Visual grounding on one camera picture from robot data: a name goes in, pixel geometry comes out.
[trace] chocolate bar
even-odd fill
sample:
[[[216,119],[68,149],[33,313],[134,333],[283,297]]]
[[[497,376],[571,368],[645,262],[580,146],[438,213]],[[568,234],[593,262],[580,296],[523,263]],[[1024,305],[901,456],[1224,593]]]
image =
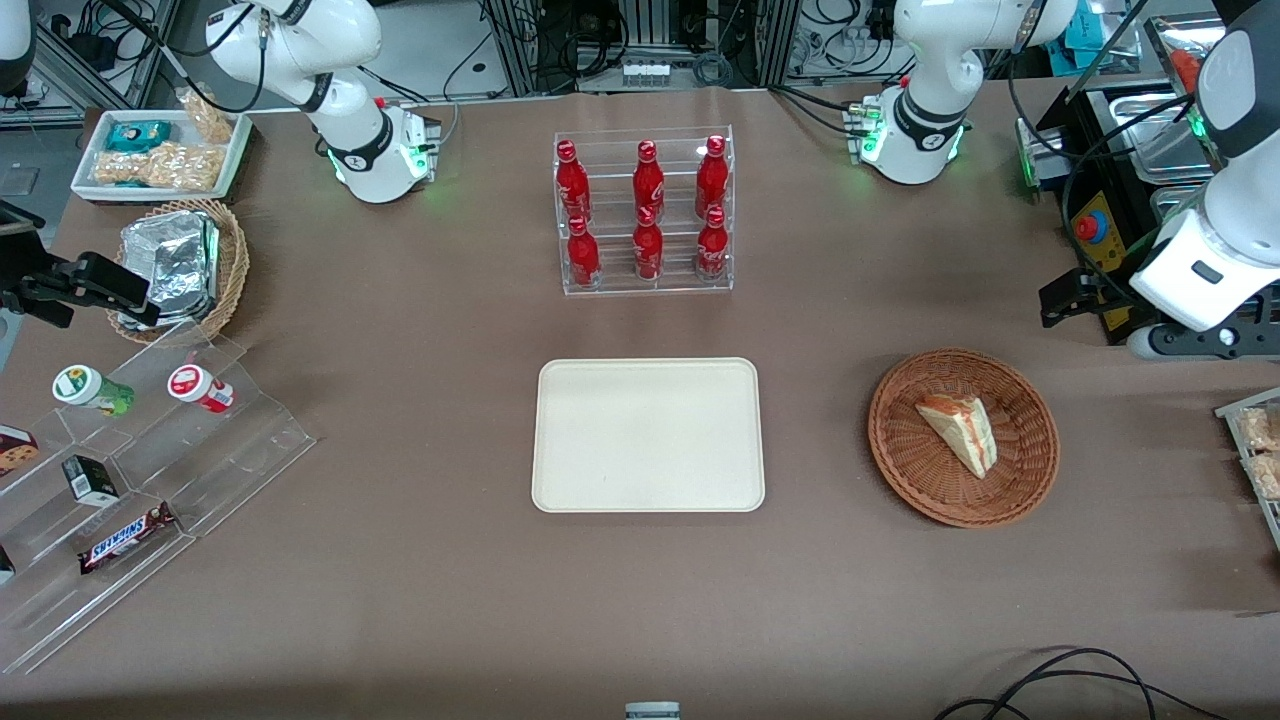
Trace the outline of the chocolate bar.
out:
[[[146,515],[115,530],[111,537],[93,546],[93,550],[79,553],[81,575],[87,575],[105,565],[113,557],[119,557],[138,544],[147,536],[173,523],[177,518],[169,511],[169,503],[161,502]]]

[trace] wicker basket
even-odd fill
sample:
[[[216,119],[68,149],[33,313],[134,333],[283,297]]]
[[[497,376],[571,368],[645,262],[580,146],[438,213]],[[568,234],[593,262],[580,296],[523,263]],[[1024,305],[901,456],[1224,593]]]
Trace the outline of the wicker basket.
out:
[[[915,410],[934,392],[982,398],[997,455],[984,479],[970,473]],[[876,464],[902,500],[959,528],[1021,519],[1057,477],[1057,428],[1044,400],[1016,370],[972,350],[933,350],[890,370],[872,398],[867,432]]]
[[[200,329],[204,331],[205,336],[212,337],[230,322],[236,306],[239,305],[239,296],[244,290],[244,277],[248,274],[248,245],[244,242],[244,231],[236,222],[236,215],[216,200],[165,202],[147,213],[147,217],[178,210],[204,210],[218,224],[218,306],[200,323]],[[124,247],[122,246],[115,254],[115,261],[122,263],[123,260]],[[169,329],[156,328],[136,333],[120,325],[114,310],[109,310],[106,318],[120,336],[143,345],[155,342]]]

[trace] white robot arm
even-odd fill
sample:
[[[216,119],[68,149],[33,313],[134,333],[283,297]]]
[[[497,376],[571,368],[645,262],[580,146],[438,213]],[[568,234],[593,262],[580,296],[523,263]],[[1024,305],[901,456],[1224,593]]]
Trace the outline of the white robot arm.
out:
[[[122,0],[102,1],[145,24]],[[422,118],[379,108],[352,69],[381,50],[381,26],[366,0],[232,5],[209,18],[205,37],[227,74],[261,85],[307,114],[329,145],[338,178],[360,200],[389,202],[430,179],[434,159]],[[163,53],[189,82],[174,53]]]
[[[18,92],[36,56],[29,0],[0,0],[0,95]]]
[[[1129,281],[1197,332],[1280,281],[1277,27],[1280,3],[1258,3],[1206,58],[1197,105],[1226,167],[1161,227],[1152,255]]]
[[[965,111],[982,87],[974,50],[1021,50],[1066,29],[1075,0],[899,0],[893,32],[915,51],[908,87],[864,99],[859,160],[920,184],[955,156]]]

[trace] red bottle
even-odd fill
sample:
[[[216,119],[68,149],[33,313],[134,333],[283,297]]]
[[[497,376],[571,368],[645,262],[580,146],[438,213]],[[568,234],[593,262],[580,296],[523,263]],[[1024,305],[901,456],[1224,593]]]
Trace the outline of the red bottle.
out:
[[[694,272],[703,282],[710,282],[724,274],[724,254],[728,251],[728,232],[724,229],[724,208],[712,205],[707,209],[707,227],[698,233],[698,258]]]
[[[556,187],[559,190],[561,202],[568,215],[582,215],[591,220],[591,188],[586,182],[586,168],[577,160],[577,147],[572,140],[562,140],[556,143],[556,156],[559,163],[556,165]]]
[[[662,274],[662,231],[652,208],[636,208],[636,232],[631,234],[636,250],[636,275],[655,281]]]
[[[636,208],[653,208],[654,215],[662,218],[663,177],[658,167],[658,145],[652,140],[641,140],[637,149],[640,163],[631,176],[631,187],[636,195]]]
[[[724,201],[724,188],[728,186],[728,163],[724,161],[724,136],[713,135],[707,138],[707,155],[698,167],[698,199],[694,211],[699,218],[707,218],[707,208]]]
[[[582,215],[568,219],[568,269],[577,287],[591,290],[600,286],[600,247],[586,232],[586,218]]]

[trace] table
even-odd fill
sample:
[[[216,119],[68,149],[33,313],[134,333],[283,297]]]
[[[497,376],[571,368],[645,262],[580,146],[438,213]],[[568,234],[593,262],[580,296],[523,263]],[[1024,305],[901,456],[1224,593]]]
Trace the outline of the table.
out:
[[[1032,111],[1057,87],[1028,83]],[[1071,254],[1053,204],[1019,188],[1001,86],[924,187],[850,167],[838,136],[763,91],[463,115],[439,182],[388,206],[334,182],[302,117],[256,119],[264,151],[234,206],[252,268],[227,332],[321,441],[35,674],[0,678],[6,719],[607,719],[636,700],[690,720],[914,719],[1062,644],[1119,652],[1231,717],[1276,716],[1276,551],[1212,415],[1276,384],[1274,365],[1143,364],[1092,318],[1039,327],[1036,291]],[[733,292],[563,297],[552,135],[723,123]],[[58,249],[108,251],[141,214],[73,200]],[[1057,484],[1012,527],[934,524],[872,462],[877,380],[946,345],[1019,368],[1057,420]],[[96,310],[70,331],[27,323],[0,377],[6,420],[51,407],[58,368],[134,350]],[[758,511],[534,509],[544,363],[719,355],[759,368]],[[1097,680],[1028,696],[1038,719],[1140,711]]]

